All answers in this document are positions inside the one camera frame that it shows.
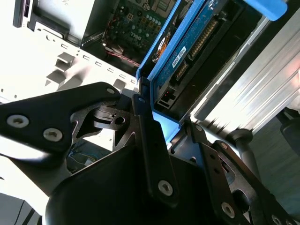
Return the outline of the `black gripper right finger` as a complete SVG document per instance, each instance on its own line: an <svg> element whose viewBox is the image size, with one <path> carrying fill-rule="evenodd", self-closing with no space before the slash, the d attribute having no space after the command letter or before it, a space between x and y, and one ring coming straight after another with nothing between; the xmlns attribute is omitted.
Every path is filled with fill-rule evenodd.
<svg viewBox="0 0 300 225"><path fill-rule="evenodd" d="M213 225L294 225L270 191L221 140L210 143L202 127L185 121L185 159L204 175Z"/></svg>

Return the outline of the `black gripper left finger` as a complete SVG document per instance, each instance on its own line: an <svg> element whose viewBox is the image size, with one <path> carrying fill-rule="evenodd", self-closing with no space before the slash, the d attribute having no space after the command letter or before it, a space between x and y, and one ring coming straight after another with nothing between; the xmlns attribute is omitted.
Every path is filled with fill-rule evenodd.
<svg viewBox="0 0 300 225"><path fill-rule="evenodd" d="M0 153L43 167L62 164L72 145L103 129L113 151L133 148L150 201L174 207L177 182L161 125L145 95L127 96L105 82L2 104Z"/></svg>

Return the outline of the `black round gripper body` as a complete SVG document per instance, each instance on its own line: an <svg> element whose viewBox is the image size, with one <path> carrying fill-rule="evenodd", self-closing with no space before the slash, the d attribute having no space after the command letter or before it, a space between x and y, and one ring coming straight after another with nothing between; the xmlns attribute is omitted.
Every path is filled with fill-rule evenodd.
<svg viewBox="0 0 300 225"><path fill-rule="evenodd" d="M146 103L133 103L121 149L60 184L46 207L48 225L208 225L218 219L211 177L215 150L195 142L168 153Z"/></svg>

